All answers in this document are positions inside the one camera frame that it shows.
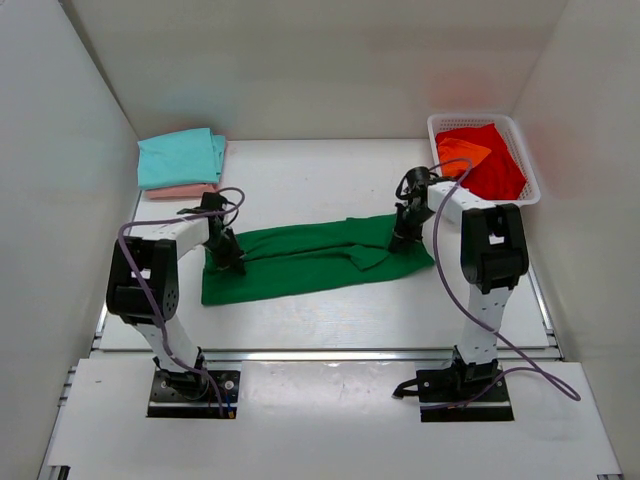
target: white basket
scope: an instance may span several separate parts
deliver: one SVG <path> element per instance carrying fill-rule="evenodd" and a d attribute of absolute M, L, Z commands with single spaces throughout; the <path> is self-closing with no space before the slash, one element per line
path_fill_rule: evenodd
<path fill-rule="evenodd" d="M 536 177 L 533 174 L 533 169 L 529 162 L 525 143 L 518 127 L 510 117 L 492 113 L 442 113 L 431 115 L 427 123 L 429 126 L 429 141 L 431 142 L 431 151 L 433 152 L 433 161 L 435 164 L 440 163 L 438 147 L 436 145 L 437 134 L 455 128 L 483 127 L 490 123 L 495 123 L 496 130 L 500 132 L 513 160 L 527 179 L 527 183 L 522 189 L 518 200 L 494 200 L 491 198 L 486 198 L 485 200 L 490 200 L 496 204 L 514 203 L 516 205 L 532 205 L 540 200 L 540 189 L 538 188 L 538 182 L 536 182 Z"/>

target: white wall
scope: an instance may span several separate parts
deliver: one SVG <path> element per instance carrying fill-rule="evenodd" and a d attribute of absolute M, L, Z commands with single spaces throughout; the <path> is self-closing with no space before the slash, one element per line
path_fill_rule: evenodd
<path fill-rule="evenodd" d="M 65 0 L 141 138 L 401 138 L 510 112 L 566 0 Z"/>
<path fill-rule="evenodd" d="M 0 476 L 35 478 L 137 194 L 135 135 L 58 2 L 0 1 Z"/>
<path fill-rule="evenodd" d="M 640 478 L 640 2 L 570 0 L 515 109 L 542 201 L 529 245 L 625 478 Z"/>

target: turquoise towel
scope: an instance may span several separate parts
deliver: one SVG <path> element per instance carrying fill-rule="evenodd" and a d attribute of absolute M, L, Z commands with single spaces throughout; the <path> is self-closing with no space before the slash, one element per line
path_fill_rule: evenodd
<path fill-rule="evenodd" d="M 138 186 L 151 188 L 218 183 L 226 139 L 208 128 L 169 133 L 138 142 Z"/>

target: pink folded cloth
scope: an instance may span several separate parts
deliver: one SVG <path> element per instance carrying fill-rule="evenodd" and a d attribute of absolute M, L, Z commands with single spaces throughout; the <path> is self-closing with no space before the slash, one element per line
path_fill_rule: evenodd
<path fill-rule="evenodd" d="M 215 192 L 217 190 L 218 186 L 212 183 L 194 183 L 193 185 L 153 188 L 145 190 L 144 194 L 151 200 L 160 198 L 199 198 L 205 192 Z"/>

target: green cloth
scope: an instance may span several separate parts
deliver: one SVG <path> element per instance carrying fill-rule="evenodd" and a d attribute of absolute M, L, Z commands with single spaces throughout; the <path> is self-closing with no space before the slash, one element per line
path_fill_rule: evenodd
<path fill-rule="evenodd" d="M 241 233 L 246 276 L 216 270 L 207 252 L 202 304 L 224 305 L 384 282 L 433 265 L 422 243 L 391 254 L 394 215 Z"/>

